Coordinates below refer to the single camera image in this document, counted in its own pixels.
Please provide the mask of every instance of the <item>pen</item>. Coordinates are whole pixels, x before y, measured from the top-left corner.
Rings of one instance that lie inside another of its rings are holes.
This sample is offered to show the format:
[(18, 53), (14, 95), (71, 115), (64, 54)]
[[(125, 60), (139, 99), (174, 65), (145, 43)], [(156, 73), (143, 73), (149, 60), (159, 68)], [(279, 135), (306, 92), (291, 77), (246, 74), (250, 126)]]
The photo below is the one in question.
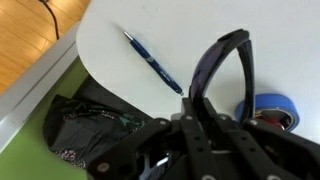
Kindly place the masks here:
[(131, 37), (127, 32), (123, 32), (127, 38), (130, 40), (132, 47), (143, 57), (146, 62), (155, 70), (161, 79), (171, 87), (176, 93), (183, 96), (181, 87), (170, 77), (170, 75), (157, 63), (157, 61), (145, 50), (142, 45)]

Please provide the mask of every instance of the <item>white table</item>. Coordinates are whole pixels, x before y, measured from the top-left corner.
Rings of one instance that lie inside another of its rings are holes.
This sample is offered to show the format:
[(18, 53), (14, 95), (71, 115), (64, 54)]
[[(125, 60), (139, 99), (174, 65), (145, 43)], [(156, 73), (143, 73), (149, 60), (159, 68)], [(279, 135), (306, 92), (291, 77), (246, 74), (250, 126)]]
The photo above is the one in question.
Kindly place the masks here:
[[(152, 117), (180, 112), (170, 89), (130, 46), (129, 32), (188, 94), (193, 71), (216, 40), (249, 30), (256, 93), (290, 97), (301, 122), (294, 131), (320, 142), (320, 1), (301, 0), (93, 0), (80, 25), (77, 46), (90, 74), (105, 88)], [(207, 97), (233, 115), (244, 84), (237, 53), (221, 66)]]

